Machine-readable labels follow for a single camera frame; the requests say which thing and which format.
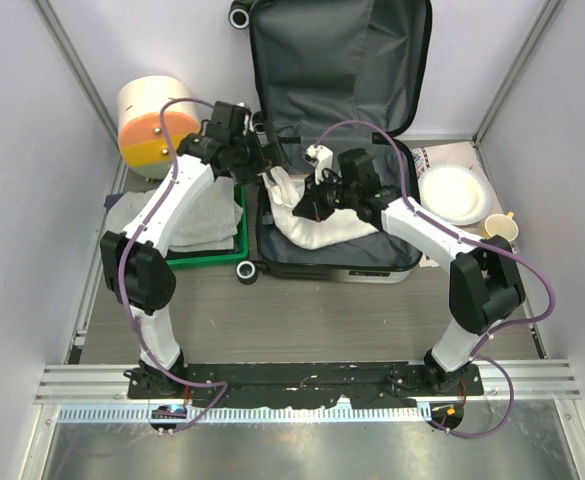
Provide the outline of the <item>grey garment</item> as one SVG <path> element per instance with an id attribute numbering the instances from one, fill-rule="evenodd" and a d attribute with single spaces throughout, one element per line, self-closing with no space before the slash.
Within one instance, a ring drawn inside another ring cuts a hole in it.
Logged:
<path id="1" fill-rule="evenodd" d="M 155 193 L 127 192 L 107 213 L 105 229 L 120 232 L 142 210 Z M 234 184 L 219 177 L 194 202 L 173 234 L 170 250 L 176 254 L 229 250 L 237 234 L 243 210 L 234 200 Z"/>

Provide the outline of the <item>round mini drawer cabinet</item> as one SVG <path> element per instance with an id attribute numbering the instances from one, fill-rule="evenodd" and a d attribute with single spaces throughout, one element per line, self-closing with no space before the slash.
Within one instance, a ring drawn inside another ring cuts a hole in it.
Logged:
<path id="1" fill-rule="evenodd" d="M 127 83 L 117 97 L 118 146 L 127 166 L 138 175 L 161 180 L 172 159 L 160 123 L 160 110 L 170 100 L 190 95 L 170 76 L 146 76 Z"/>

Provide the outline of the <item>white black space suitcase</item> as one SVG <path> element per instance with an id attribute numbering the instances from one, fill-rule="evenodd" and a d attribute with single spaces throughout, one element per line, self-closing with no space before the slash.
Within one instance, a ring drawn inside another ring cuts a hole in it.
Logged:
<path id="1" fill-rule="evenodd" d="M 321 141 L 335 154 L 366 150 L 380 180 L 418 195 L 414 160 L 400 135 L 416 115 L 432 29 L 427 1 L 235 1 L 229 23 L 247 30 L 261 115 L 290 176 L 312 166 Z M 384 232 L 305 250 L 276 227 L 264 183 L 255 235 L 265 268 L 286 279 L 395 284 L 421 253 Z"/>

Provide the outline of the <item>purple garment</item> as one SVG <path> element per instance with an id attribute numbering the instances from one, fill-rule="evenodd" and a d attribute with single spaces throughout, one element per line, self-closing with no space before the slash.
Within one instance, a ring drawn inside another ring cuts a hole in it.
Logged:
<path id="1" fill-rule="evenodd" d="M 124 196 L 124 193 L 109 194 L 106 196 L 103 207 L 109 212 Z"/>

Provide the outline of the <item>yellow cup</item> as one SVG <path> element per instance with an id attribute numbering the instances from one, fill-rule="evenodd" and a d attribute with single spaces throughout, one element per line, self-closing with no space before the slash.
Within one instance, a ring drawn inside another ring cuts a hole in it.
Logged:
<path id="1" fill-rule="evenodd" d="M 519 227 L 514 220 L 514 213 L 495 213 L 489 215 L 485 218 L 481 226 L 480 235 L 485 239 L 501 236 L 512 243 L 519 235 Z"/>

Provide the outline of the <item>white garment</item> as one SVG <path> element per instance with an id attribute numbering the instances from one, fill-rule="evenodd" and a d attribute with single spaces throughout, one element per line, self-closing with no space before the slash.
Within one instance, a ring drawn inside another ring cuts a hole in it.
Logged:
<path id="1" fill-rule="evenodd" d="M 317 250 L 378 232 L 348 209 L 337 210 L 321 222 L 295 216 L 293 208 L 304 194 L 304 177 L 290 176 L 283 168 L 274 167 L 262 179 L 274 224 L 297 247 Z"/>

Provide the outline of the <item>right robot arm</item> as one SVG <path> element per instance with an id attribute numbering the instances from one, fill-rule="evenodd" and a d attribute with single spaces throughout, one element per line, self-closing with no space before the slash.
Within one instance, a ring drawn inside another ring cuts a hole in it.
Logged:
<path id="1" fill-rule="evenodd" d="M 338 210 L 398 237 L 435 260 L 449 275 L 452 319 L 424 357 L 423 380 L 444 395 L 456 388 L 488 330 L 524 301 L 523 283 L 507 240 L 470 235 L 428 213 L 396 186 L 382 184 L 374 160 L 362 148 L 339 156 L 325 146 L 310 146 L 305 158 L 314 171 L 293 213 L 325 221 Z"/>

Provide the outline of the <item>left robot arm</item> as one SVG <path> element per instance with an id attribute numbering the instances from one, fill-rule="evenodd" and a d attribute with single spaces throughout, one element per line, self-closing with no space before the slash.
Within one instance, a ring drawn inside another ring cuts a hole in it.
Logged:
<path id="1" fill-rule="evenodd" d="M 167 125 L 168 101 L 159 112 L 159 130 L 172 163 L 141 212 L 121 231 L 107 231 L 100 252 L 107 288 L 122 305 L 149 369 L 151 388 L 162 398 L 177 397 L 185 385 L 184 356 L 172 328 L 169 304 L 176 277 L 166 256 L 180 222 L 219 177 L 239 185 L 282 161 L 275 135 L 253 125 L 243 104 L 217 101 L 199 131 L 175 143 Z"/>

